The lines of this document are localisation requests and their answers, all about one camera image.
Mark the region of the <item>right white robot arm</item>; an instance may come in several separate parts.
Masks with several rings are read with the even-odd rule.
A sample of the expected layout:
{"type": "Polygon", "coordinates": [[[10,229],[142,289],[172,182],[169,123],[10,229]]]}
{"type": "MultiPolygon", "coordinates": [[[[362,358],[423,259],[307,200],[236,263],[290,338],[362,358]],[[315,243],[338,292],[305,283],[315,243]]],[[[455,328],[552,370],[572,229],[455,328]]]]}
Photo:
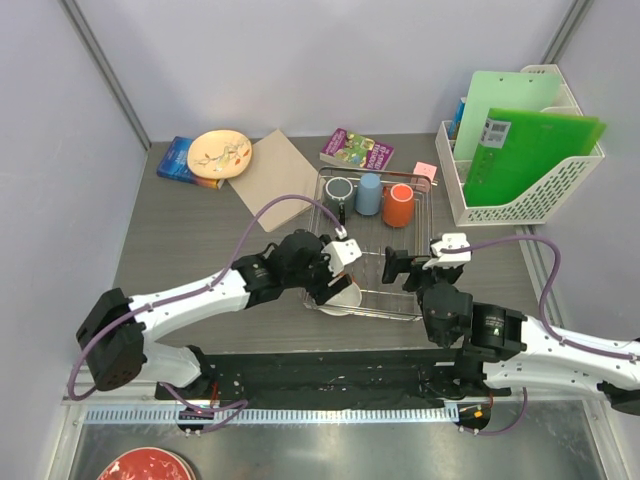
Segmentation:
{"type": "Polygon", "coordinates": [[[553,328],[543,317],[474,301],[455,286],[471,251],[457,241],[437,242],[425,256],[388,247],[382,274],[385,284],[406,275],[403,288],[416,296],[428,340],[455,349],[450,379],[457,391],[567,390],[638,415],[638,341],[579,335],[553,328]]]}

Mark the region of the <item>orange white bowl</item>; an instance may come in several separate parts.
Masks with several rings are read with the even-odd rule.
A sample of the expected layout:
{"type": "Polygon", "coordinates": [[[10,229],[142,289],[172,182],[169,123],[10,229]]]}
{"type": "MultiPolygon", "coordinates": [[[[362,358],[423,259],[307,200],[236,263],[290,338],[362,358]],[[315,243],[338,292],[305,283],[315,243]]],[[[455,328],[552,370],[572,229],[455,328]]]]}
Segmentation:
{"type": "Polygon", "coordinates": [[[334,295],[325,304],[318,307],[324,314],[336,317],[347,316],[351,310],[357,308],[362,302],[362,292],[352,275],[346,274],[351,283],[340,293],[334,295]]]}

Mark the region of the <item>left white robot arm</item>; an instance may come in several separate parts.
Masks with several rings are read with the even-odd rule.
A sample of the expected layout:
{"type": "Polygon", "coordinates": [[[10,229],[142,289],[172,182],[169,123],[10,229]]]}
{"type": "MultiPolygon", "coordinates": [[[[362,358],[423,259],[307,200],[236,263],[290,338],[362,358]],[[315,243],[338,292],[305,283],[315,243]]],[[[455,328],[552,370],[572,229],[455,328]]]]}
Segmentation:
{"type": "Polygon", "coordinates": [[[202,350],[169,347],[162,337],[212,316],[275,301],[287,289],[303,289],[323,305],[351,285],[345,268],[361,255],[353,239],[297,230],[186,285],[133,297],[114,288],[99,297],[76,333],[81,361],[100,392],[144,380],[203,398],[215,372],[202,350]]]}

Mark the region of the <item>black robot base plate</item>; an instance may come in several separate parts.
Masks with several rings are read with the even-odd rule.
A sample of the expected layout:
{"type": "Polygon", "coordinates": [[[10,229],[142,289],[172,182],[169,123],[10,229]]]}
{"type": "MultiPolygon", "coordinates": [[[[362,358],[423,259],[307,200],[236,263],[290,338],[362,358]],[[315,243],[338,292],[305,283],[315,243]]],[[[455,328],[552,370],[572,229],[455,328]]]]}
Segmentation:
{"type": "Polygon", "coordinates": [[[455,365],[453,350],[360,350],[201,355],[209,369],[179,389],[189,401],[251,409],[374,410],[436,408],[445,401],[507,397],[485,385],[482,366],[455,365]]]}

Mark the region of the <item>beige bird plate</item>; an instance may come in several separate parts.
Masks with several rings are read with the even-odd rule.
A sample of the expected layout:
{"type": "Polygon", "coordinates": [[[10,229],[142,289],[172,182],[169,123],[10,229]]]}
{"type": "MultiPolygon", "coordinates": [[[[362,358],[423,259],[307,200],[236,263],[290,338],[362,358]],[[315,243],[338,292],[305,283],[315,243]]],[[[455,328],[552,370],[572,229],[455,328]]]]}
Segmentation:
{"type": "Polygon", "coordinates": [[[187,153],[187,166],[196,176],[220,180],[242,174],[253,155],[251,141],[234,130],[213,130],[198,136],[187,153]]]}

